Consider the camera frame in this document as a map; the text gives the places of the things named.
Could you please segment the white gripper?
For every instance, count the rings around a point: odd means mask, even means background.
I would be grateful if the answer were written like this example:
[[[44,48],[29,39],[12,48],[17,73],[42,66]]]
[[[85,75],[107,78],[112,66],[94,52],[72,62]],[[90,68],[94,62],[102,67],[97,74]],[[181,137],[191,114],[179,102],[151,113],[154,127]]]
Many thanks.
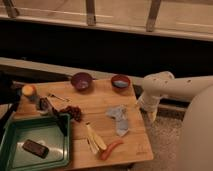
[[[138,98],[137,104],[147,112],[149,120],[154,122],[157,116],[159,98],[143,92]]]

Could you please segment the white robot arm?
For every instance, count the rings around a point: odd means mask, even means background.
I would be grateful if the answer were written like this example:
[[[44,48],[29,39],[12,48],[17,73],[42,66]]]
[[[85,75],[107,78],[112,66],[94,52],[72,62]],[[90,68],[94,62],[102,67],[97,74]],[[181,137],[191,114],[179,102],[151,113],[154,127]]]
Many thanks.
[[[175,78],[169,71],[142,79],[138,105],[151,122],[163,98],[189,102],[179,138],[175,171],[213,171],[213,75]]]

